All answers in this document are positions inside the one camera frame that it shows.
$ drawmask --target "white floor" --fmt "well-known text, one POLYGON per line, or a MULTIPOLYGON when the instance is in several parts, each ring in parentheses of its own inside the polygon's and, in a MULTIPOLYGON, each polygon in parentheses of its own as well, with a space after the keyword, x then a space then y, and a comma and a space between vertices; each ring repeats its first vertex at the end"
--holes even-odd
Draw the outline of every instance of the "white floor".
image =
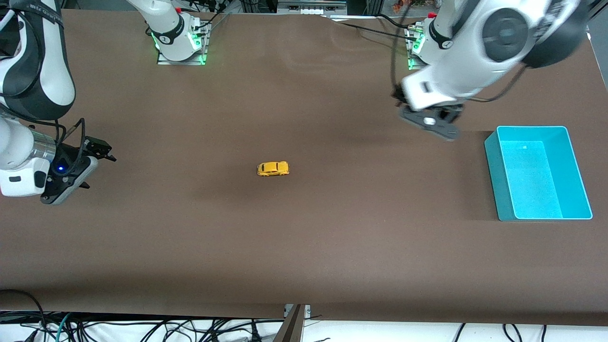
MULTIPOLYGON (((234 320, 227 328, 248 320, 234 320)), ((195 321, 197 329, 206 329, 210 321, 195 321)), ((264 342, 272 341, 272 336, 278 331, 280 323, 258 323, 258 331, 264 342)), ((453 342, 458 323, 391 323, 391 322, 355 322, 355 321, 307 321, 305 324, 302 342, 318 342, 329 338, 328 342, 453 342)), ((152 326, 110 326, 98 324, 87 329, 89 334, 98 342, 138 342, 152 328, 152 326)), ((522 342, 540 342, 541 326, 517 325, 522 334, 522 342)), ((16 342, 25 340, 32 332, 32 328, 21 327, 17 324, 0 324, 0 342, 16 342)), ((189 334, 194 341, 194 333, 182 330, 189 334)), ((515 333, 510 330, 517 341, 515 333)), ((161 342, 165 329, 160 328, 150 338, 150 342, 161 342)), ((220 342, 245 342, 251 335, 247 332, 226 333, 219 337, 220 342)), ((41 334, 35 342, 42 342, 41 334)), ((502 332, 501 324, 467 324, 460 336, 459 342, 508 342, 502 332)), ((575 327, 575 326, 549 326, 546 342, 606 342, 608 341, 608 327, 575 327)), ((186 336, 174 333, 168 342, 190 342, 186 336)))

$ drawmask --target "turquoise container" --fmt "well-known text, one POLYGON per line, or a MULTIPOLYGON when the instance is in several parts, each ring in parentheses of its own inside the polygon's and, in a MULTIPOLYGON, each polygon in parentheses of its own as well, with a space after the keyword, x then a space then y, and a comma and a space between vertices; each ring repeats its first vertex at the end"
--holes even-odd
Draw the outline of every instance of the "turquoise container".
POLYGON ((565 127, 499 126, 485 147, 501 221, 593 217, 565 127))

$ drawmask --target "brown table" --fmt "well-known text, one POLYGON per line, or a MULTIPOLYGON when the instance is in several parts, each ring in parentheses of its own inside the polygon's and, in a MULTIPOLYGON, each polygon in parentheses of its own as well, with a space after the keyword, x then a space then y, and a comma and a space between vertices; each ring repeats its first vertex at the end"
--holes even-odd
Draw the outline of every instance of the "brown table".
POLYGON ((207 65, 156 66, 138 13, 65 22, 63 123, 85 117, 118 162, 58 208, 0 197, 3 287, 54 311, 276 317, 306 302, 326 319, 608 324, 608 100, 588 41, 467 104, 448 143, 397 118, 390 38, 233 15, 207 65), (568 127, 594 219, 499 222, 483 149, 498 125, 568 127), (256 176, 269 160, 292 173, 256 176))

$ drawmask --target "yellow toy car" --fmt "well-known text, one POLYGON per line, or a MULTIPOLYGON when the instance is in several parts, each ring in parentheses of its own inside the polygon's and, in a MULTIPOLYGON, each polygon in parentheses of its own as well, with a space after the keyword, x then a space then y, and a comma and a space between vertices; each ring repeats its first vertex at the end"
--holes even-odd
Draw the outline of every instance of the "yellow toy car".
POLYGON ((258 176, 285 176, 289 175, 289 164, 286 161, 269 161, 258 165, 258 176))

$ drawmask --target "teal cable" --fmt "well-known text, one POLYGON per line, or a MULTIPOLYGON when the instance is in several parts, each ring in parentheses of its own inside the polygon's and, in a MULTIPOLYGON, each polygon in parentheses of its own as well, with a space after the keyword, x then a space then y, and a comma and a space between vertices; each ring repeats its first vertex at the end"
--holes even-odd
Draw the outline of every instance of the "teal cable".
POLYGON ((61 323, 59 323, 59 328, 57 328, 57 336, 55 336, 55 342, 59 342, 59 338, 61 336, 61 331, 63 330, 63 326, 66 324, 67 318, 70 317, 71 314, 72 314, 71 312, 68 312, 61 320, 61 323))

